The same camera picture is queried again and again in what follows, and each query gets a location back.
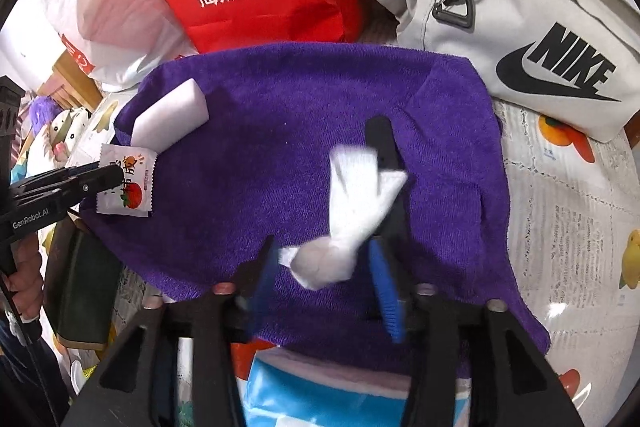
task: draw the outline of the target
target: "bolt head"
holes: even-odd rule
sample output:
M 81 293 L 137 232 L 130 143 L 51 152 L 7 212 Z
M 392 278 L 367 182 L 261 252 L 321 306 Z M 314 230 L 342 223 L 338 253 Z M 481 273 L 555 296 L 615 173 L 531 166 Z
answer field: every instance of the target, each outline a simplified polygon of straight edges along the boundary
M 145 310 L 157 310 L 158 308 L 161 308 L 163 304 L 164 301 L 162 300 L 161 296 L 153 295 L 147 297 L 142 303 L 142 306 Z
M 494 313 L 504 313 L 509 309 L 507 303 L 500 299 L 491 299 L 487 302 L 486 307 Z
M 415 292 L 423 297 L 433 297 L 438 293 L 438 288 L 434 284 L 421 283 L 415 287 Z
M 236 293 L 236 285 L 232 282 L 219 282 L 213 286 L 213 293 L 216 295 L 232 295 Z

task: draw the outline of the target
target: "white bag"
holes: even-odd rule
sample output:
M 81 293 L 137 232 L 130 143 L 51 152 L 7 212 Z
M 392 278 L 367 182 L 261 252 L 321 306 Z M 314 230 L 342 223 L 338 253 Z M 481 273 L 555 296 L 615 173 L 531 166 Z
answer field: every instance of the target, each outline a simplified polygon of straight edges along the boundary
M 379 1 L 399 19 L 401 46 L 468 57 L 492 96 L 594 139 L 612 139 L 640 109 L 640 15 L 632 0 L 470 0 L 470 28 L 461 27 L 464 2 Z M 460 17 L 442 22 L 434 9 Z
M 196 51 L 164 0 L 42 0 L 47 20 L 88 76 L 127 89 Z

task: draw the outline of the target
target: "tomato illustration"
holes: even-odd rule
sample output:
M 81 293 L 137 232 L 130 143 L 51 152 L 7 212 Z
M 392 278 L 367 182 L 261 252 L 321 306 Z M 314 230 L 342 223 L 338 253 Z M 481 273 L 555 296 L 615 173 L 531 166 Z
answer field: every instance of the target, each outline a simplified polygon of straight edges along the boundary
M 128 208 L 138 208 L 142 203 L 142 188 L 137 183 L 126 183 L 120 195 L 122 204 Z

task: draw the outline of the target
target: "zipper pull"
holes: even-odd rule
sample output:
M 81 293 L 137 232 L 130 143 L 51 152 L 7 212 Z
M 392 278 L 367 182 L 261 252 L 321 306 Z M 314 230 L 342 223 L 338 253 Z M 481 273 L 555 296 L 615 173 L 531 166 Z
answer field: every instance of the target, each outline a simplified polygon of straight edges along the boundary
M 466 5 L 466 15 L 460 15 L 450 10 L 447 6 L 458 3 L 462 0 L 440 0 L 433 6 L 431 14 L 433 18 L 445 24 L 458 26 L 459 28 L 472 28 L 476 20 L 476 5 L 474 0 L 464 0 Z

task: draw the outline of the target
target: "snack packet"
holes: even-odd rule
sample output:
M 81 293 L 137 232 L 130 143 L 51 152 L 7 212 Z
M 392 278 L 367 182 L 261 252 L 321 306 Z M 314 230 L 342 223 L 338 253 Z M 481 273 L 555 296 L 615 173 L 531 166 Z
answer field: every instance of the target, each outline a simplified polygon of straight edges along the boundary
M 142 147 L 104 144 L 100 150 L 100 167 L 112 163 L 120 166 L 124 182 L 98 194 L 96 212 L 148 217 L 152 209 L 156 158 L 157 153 Z

